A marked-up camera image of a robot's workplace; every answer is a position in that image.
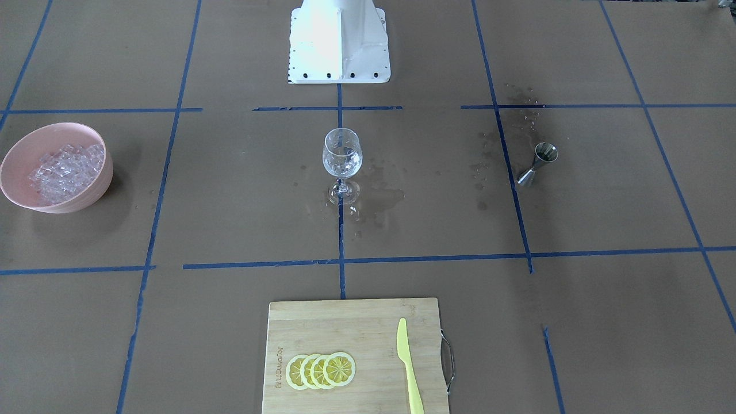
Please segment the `steel double jigger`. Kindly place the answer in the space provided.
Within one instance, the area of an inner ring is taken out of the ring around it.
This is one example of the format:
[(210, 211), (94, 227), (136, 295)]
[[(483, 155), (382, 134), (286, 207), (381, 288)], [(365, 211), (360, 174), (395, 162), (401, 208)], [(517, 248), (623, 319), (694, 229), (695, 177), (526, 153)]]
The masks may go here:
[(517, 177), (517, 185), (531, 186), (539, 169), (550, 163), (554, 163), (558, 157), (559, 150), (557, 146), (549, 142), (538, 143), (534, 147), (534, 157), (530, 166)]

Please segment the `clear wine glass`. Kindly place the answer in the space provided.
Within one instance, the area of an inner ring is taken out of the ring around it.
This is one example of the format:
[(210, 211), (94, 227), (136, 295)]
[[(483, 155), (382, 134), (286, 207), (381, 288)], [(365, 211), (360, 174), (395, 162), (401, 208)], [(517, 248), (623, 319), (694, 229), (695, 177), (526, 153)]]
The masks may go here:
[(321, 162), (327, 173), (335, 178), (329, 187), (328, 199), (332, 204), (354, 204), (359, 196), (359, 185), (353, 180), (363, 162), (363, 151), (357, 133), (349, 128), (335, 128), (324, 138)]

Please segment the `pile of clear ice cubes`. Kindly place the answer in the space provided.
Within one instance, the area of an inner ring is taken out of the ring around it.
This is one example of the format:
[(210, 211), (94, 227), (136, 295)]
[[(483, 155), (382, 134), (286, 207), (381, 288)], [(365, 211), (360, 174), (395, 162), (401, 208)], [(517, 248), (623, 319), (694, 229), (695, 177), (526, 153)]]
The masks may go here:
[(99, 176), (104, 165), (102, 144), (65, 144), (39, 158), (27, 178), (40, 205), (57, 205), (78, 196)]

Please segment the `bamboo cutting board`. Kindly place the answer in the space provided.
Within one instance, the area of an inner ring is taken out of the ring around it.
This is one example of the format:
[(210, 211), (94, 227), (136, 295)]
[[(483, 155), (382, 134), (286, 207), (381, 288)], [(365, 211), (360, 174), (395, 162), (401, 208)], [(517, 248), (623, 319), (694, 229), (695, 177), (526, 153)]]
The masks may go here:
[[(287, 301), (269, 304), (263, 413), (408, 413), (405, 365), (396, 349), (400, 319), (426, 413), (448, 413), (436, 298)], [(345, 352), (352, 382), (333, 389), (289, 384), (288, 365), (305, 354)]]

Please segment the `lemon slice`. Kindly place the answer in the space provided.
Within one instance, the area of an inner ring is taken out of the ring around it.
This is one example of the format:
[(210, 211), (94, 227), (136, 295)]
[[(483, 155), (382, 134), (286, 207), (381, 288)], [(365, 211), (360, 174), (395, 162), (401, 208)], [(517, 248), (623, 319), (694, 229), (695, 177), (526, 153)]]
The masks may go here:
[(303, 385), (308, 389), (320, 389), (320, 386), (315, 384), (311, 367), (315, 363), (315, 360), (321, 356), (321, 354), (309, 354), (302, 360), (302, 364), (300, 366), (300, 377)]
[(352, 355), (344, 351), (330, 354), (323, 365), (323, 378), (333, 387), (344, 387), (352, 382), (357, 364)]
[(310, 366), (310, 377), (311, 382), (318, 389), (329, 390), (334, 388), (331, 383), (328, 382), (328, 378), (324, 375), (324, 367), (328, 364), (331, 359), (329, 355), (320, 355), (316, 357)]
[(297, 354), (287, 363), (286, 382), (294, 390), (305, 390), (309, 388), (301, 375), (302, 364), (307, 358), (308, 356), (306, 354)]

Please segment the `yellow plastic knife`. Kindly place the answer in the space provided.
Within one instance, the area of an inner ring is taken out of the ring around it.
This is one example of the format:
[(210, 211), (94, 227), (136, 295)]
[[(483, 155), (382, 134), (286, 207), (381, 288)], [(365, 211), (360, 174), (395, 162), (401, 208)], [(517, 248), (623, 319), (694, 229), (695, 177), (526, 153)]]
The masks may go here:
[(407, 320), (403, 317), (398, 320), (395, 340), (397, 356), (402, 361), (405, 369), (409, 411), (410, 413), (425, 413), (420, 388), (416, 382), (415, 370), (413, 369), (411, 348), (408, 341)]

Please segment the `pink bowl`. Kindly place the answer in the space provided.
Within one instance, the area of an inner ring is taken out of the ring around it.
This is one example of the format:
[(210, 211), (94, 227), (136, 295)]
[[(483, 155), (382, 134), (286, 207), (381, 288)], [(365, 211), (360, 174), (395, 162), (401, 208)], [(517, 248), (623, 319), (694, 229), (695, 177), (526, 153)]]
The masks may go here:
[[(83, 192), (57, 205), (40, 205), (39, 194), (31, 187), (29, 173), (39, 165), (39, 158), (65, 144), (88, 147), (102, 144), (105, 149), (99, 176)], [(112, 156), (102, 136), (95, 129), (75, 122), (59, 122), (35, 129), (16, 143), (2, 162), (2, 192), (13, 204), (48, 214), (67, 214), (94, 204), (108, 190), (113, 178)]]

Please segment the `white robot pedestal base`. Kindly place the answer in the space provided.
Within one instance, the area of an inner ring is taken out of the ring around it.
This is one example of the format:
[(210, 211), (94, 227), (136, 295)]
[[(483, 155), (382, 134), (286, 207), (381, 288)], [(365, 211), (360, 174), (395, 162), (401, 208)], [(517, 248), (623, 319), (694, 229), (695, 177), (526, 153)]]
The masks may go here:
[(304, 1), (290, 24), (289, 83), (390, 81), (386, 14), (373, 1)]

